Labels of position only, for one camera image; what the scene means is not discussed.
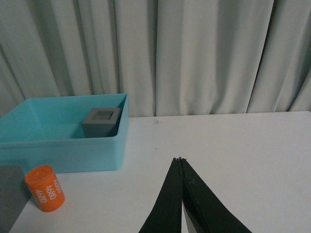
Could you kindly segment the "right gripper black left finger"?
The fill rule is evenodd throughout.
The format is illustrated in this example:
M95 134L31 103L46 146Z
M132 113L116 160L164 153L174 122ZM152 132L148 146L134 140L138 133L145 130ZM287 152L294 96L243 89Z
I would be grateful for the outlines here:
M173 159L155 204L141 233L180 233L182 230L182 176Z

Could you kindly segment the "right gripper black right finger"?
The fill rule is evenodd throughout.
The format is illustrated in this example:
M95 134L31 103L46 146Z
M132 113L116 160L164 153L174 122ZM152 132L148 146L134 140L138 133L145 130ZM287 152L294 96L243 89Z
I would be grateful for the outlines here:
M198 233L249 233L218 199L186 159L181 159L183 203Z

